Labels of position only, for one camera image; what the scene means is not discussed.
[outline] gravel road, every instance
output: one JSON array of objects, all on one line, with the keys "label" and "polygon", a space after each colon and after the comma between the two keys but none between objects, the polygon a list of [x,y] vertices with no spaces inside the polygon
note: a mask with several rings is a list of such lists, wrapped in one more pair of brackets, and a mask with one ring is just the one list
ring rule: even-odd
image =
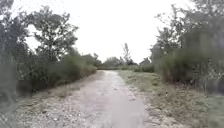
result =
[{"label": "gravel road", "polygon": [[21,101],[16,111],[17,127],[186,127],[144,103],[144,97],[126,86],[116,72],[98,71],[85,80]]}]

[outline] bush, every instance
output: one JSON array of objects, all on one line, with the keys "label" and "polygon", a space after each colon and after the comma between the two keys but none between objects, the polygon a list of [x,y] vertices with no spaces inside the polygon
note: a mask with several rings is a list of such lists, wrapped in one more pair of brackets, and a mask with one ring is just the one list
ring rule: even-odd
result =
[{"label": "bush", "polygon": [[165,81],[194,84],[207,63],[208,60],[200,53],[175,51],[161,59],[159,70]]},{"label": "bush", "polygon": [[153,65],[148,65],[148,66],[138,66],[134,69],[135,72],[149,72],[149,73],[153,73],[154,70],[154,66]]},{"label": "bush", "polygon": [[67,84],[95,72],[96,67],[86,64],[82,57],[66,55],[59,62],[34,64],[25,78],[19,81],[18,90],[24,94],[33,93]]}]

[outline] dirt path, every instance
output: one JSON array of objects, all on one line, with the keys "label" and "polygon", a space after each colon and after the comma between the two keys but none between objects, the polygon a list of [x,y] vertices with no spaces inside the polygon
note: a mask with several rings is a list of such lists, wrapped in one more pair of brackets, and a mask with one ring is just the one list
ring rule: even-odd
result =
[{"label": "dirt path", "polygon": [[116,72],[100,71],[72,86],[78,84],[85,86],[79,91],[67,87],[70,90],[67,97],[52,96],[18,109],[20,125],[32,128],[184,127],[158,117],[158,110],[144,105],[142,98],[130,91]]}]

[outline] sky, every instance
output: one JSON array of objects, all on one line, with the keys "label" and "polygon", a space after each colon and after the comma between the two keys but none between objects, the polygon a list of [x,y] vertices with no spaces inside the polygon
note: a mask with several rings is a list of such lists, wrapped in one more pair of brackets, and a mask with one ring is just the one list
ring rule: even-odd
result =
[{"label": "sky", "polygon": [[[70,23],[79,27],[75,47],[82,54],[99,55],[105,61],[111,56],[123,56],[127,43],[132,59],[139,63],[150,56],[156,43],[159,13],[171,13],[171,5],[185,6],[188,0],[15,0],[13,8],[28,12],[49,5],[55,13],[70,13]],[[30,47],[38,42],[27,39]]]}]

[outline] grass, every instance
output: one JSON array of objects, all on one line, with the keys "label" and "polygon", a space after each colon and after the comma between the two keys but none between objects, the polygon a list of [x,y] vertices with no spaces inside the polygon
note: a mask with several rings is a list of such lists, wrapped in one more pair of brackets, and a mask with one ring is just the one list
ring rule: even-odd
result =
[{"label": "grass", "polygon": [[192,128],[223,128],[224,97],[177,88],[162,82],[155,73],[118,71],[129,84],[136,86],[150,99],[150,103],[167,116]]}]

